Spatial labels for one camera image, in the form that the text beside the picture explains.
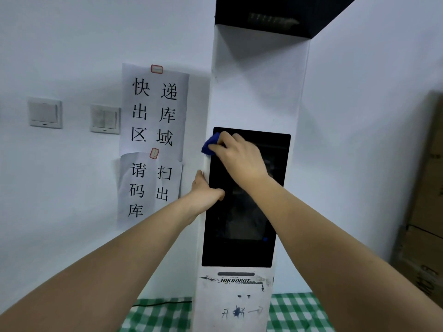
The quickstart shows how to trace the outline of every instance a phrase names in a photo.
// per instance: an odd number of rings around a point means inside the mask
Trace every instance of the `person's left arm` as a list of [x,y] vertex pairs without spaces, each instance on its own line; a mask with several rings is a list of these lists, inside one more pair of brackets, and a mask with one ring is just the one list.
[[192,190],[30,292],[0,331],[116,331],[181,231],[224,197],[201,171]]

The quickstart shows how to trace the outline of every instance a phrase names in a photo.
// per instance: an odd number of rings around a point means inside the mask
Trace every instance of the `wire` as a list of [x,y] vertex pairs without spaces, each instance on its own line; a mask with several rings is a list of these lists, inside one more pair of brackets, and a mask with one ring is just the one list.
[[181,303],[192,303],[192,301],[161,302],[161,303],[154,303],[154,304],[135,304],[132,307],[135,307],[135,306],[149,307],[149,306],[157,306],[157,305],[163,305],[163,304],[181,304]]

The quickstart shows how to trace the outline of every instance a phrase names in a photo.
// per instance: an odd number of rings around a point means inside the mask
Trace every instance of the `green and white checkered cloth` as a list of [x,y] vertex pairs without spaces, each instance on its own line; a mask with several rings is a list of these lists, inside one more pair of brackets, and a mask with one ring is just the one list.
[[[189,331],[191,301],[191,297],[139,299],[120,332]],[[314,294],[284,293],[272,295],[267,331],[334,332],[334,329]]]

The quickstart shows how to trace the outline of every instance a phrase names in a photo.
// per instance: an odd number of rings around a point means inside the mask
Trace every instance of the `cardboard box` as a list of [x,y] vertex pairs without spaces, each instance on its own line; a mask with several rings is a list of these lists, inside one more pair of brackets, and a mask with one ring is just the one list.
[[393,266],[443,308],[443,239],[409,226]]
[[431,130],[409,223],[443,237],[443,99]]

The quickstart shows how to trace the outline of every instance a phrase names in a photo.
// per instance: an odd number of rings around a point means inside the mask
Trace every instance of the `single light switch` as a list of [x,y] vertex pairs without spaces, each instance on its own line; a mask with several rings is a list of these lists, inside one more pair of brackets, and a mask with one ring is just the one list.
[[61,128],[62,102],[51,99],[28,98],[28,120],[30,126]]
[[120,109],[91,105],[91,131],[96,133],[120,133]]

